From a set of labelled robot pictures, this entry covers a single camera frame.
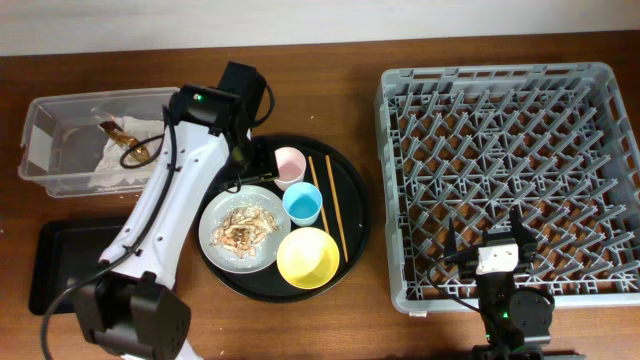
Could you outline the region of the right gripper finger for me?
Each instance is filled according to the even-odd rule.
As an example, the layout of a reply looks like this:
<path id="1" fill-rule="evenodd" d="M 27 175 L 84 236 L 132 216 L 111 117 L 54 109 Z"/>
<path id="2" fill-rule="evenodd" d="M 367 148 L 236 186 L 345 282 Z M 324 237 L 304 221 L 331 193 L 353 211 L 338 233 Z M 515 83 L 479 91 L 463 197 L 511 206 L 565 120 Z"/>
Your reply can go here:
<path id="1" fill-rule="evenodd" d="M 455 255 L 457 252 L 456 249 L 456 231 L 455 231 L 455 226 L 453 223 L 453 219 L 450 218 L 449 219 L 449 228 L 448 228 L 448 232 L 447 232 L 447 239 L 446 239 L 446 255 L 447 256 L 453 256 Z"/>
<path id="2" fill-rule="evenodd" d="M 519 213 L 516 208 L 509 210 L 509 220 L 511 224 L 511 233 L 519 246 L 534 246 L 535 237 L 523 225 Z"/>

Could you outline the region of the pink cup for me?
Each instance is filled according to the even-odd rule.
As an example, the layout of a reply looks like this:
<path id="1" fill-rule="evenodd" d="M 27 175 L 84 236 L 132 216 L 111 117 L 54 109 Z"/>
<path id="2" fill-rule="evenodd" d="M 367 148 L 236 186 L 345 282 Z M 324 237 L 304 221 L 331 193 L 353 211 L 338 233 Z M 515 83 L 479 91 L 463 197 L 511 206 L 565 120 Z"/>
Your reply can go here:
<path id="1" fill-rule="evenodd" d="M 280 190 L 286 191 L 304 179 L 307 162 L 301 151 L 293 147 L 281 147 L 275 150 L 275 158 L 279 177 L 274 183 Z"/>

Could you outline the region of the gold foil wrapper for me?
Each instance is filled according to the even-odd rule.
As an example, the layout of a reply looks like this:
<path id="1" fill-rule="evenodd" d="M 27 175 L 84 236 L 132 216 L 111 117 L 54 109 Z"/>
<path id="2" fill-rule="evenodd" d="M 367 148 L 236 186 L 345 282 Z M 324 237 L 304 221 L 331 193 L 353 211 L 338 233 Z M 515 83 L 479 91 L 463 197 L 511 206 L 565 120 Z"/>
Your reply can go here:
<path id="1" fill-rule="evenodd" d="M 143 163 L 151 158 L 146 146 L 141 145 L 134 136 L 128 135 L 115 121 L 101 122 L 99 127 L 136 162 Z"/>

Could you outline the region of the blue cup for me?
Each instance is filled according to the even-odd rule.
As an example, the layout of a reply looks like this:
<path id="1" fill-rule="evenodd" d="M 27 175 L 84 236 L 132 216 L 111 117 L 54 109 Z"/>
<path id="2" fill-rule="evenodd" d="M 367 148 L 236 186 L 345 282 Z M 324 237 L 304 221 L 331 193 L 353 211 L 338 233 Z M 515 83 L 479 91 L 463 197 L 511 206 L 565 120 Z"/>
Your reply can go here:
<path id="1" fill-rule="evenodd" d="M 312 183 L 293 184 L 284 192 L 282 202 L 287 215 L 299 227 L 313 225 L 320 215 L 320 194 Z"/>

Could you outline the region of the food scraps pile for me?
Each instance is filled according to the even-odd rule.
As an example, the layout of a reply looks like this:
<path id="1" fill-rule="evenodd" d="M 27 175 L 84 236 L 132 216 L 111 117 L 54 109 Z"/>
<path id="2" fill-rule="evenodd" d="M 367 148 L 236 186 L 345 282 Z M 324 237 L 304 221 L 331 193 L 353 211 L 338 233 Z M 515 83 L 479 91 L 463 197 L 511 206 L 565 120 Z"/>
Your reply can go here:
<path id="1" fill-rule="evenodd" d="M 259 206 L 239 206 L 211 232 L 210 244 L 232 252 L 239 259 L 255 257 L 259 245 L 279 230 L 270 211 Z"/>

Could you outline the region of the grey plate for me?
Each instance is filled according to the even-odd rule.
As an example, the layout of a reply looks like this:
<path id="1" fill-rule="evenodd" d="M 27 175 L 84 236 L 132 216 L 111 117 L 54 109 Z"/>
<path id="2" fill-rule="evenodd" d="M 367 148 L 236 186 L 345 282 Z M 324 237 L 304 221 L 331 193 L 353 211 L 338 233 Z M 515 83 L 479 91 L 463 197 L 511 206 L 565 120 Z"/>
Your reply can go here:
<path id="1" fill-rule="evenodd" d="M 239 259 L 232 252 L 210 244 L 211 232 L 221 225 L 223 218 L 239 206 L 259 206 L 270 211 L 276 218 L 280 230 L 272 233 L 257 248 L 256 256 Z M 258 272 L 276 260 L 277 249 L 291 231 L 291 221 L 286 215 L 282 201 L 271 191 L 258 186 L 245 186 L 233 194 L 223 192 L 206 207 L 199 224 L 199 242 L 203 256 L 217 268 L 236 274 Z"/>

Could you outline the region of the white paper napkin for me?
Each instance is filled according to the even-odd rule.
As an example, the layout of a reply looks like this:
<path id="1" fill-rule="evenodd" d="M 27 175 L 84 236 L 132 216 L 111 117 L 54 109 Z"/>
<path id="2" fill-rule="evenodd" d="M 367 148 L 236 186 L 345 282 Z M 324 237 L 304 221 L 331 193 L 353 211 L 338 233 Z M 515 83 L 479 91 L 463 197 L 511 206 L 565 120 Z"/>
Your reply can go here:
<path id="1" fill-rule="evenodd" d="M 161 135 L 164 130 L 161 120 L 141 120 L 125 116 L 116 118 L 115 123 L 124 130 L 125 134 L 140 141 Z M 102 159 L 96 166 L 95 175 L 89 180 L 88 186 L 97 187 L 101 191 L 114 187 L 144 186 L 153 172 L 155 161 L 138 169 L 125 169 L 119 162 L 123 153 L 124 149 L 121 146 L 113 140 L 108 140 L 103 149 Z"/>

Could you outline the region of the yellow bowl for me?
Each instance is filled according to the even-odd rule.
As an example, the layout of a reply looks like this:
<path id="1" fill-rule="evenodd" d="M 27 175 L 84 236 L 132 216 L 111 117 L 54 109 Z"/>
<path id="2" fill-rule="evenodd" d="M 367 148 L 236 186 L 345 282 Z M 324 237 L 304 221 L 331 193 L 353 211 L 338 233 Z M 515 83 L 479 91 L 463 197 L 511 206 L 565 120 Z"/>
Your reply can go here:
<path id="1" fill-rule="evenodd" d="M 323 230 L 304 227 L 288 234 L 277 251 L 280 275 L 290 285 L 304 290 L 320 288 L 336 275 L 340 251 Z"/>

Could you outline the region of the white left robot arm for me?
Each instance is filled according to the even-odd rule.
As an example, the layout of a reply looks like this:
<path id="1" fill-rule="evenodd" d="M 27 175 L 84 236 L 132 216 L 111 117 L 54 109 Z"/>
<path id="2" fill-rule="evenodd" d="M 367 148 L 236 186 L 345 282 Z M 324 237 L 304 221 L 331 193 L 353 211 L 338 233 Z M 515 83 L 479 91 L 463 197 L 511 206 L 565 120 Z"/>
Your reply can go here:
<path id="1" fill-rule="evenodd" d="M 124 359 L 195 358 L 191 310 L 173 291 L 179 257 L 211 190 L 277 178 L 273 152 L 251 137 L 272 94 L 254 67 L 230 62 L 217 86 L 185 85 L 171 96 L 161 153 L 133 212 L 98 271 L 64 292 L 87 342 Z"/>

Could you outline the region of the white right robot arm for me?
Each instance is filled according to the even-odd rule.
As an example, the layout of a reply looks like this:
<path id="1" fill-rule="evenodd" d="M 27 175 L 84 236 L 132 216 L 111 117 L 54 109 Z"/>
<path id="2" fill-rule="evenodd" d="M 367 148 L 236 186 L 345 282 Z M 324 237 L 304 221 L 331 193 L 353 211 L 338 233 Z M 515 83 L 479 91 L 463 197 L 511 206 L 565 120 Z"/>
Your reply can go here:
<path id="1" fill-rule="evenodd" d="M 508 230 L 484 232 L 480 244 L 460 251 L 453 226 L 447 234 L 444 262 L 477 287 L 487 343 L 472 348 L 472 359 L 543 359 L 542 347 L 551 342 L 553 296 L 515 283 L 515 276 L 533 264 L 537 241 L 515 210 L 509 212 L 509 222 Z"/>

